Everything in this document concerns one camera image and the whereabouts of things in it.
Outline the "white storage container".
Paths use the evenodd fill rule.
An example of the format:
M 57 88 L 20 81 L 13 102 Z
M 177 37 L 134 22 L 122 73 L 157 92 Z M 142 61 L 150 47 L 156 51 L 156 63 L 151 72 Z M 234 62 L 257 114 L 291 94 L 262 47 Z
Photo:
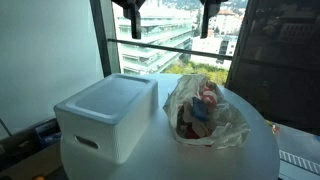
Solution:
M 112 74 L 54 107 L 63 150 L 124 163 L 158 109 L 158 82 Z

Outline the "white plastic target bag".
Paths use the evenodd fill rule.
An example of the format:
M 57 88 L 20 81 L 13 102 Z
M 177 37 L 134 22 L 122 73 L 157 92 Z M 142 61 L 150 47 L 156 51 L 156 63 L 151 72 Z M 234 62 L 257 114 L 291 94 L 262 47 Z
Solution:
M 173 138 L 186 145 L 241 147 L 250 132 L 242 113 L 204 75 L 183 75 L 163 106 Z

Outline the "window railing bar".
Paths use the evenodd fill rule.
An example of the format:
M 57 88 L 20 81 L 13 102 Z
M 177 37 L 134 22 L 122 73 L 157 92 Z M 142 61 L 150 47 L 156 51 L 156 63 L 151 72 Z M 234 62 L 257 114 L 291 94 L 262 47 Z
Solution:
M 228 56 L 228 55 L 213 54 L 213 53 L 202 52 L 202 51 L 179 49 L 179 48 L 173 48 L 173 47 L 167 47 L 167 46 L 161 46 L 161 45 L 152 45 L 152 44 L 146 44 L 146 43 L 140 43 L 140 42 L 126 41 L 126 40 L 118 40 L 118 39 L 108 38 L 107 42 L 135 45 L 135 46 L 141 46 L 141 47 L 146 47 L 146 48 L 153 48 L 153 49 L 165 50 L 165 51 L 173 51 L 173 52 L 179 52 L 179 53 L 184 53 L 184 54 L 205 56 L 205 57 L 224 59 L 224 60 L 230 60 L 230 61 L 232 61 L 232 59 L 233 59 L 232 56 Z

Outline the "blue sponge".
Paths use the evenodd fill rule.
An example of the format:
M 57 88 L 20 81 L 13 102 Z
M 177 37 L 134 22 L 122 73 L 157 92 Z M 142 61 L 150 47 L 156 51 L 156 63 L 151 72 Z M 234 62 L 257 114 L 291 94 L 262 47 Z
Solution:
M 192 98 L 192 112 L 191 114 L 200 121 L 207 122 L 209 120 L 207 115 L 206 104 L 197 97 Z

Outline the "round white table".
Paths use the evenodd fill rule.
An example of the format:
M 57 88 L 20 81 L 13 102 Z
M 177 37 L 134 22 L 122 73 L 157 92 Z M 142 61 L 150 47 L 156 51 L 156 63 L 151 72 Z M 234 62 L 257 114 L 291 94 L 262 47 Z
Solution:
M 277 180 L 279 149 L 263 117 L 245 100 L 223 89 L 250 126 L 241 147 L 186 145 L 173 138 L 162 107 L 177 84 L 173 74 L 133 75 L 158 82 L 158 109 L 128 159 L 112 163 L 80 151 L 65 152 L 63 167 L 69 180 Z

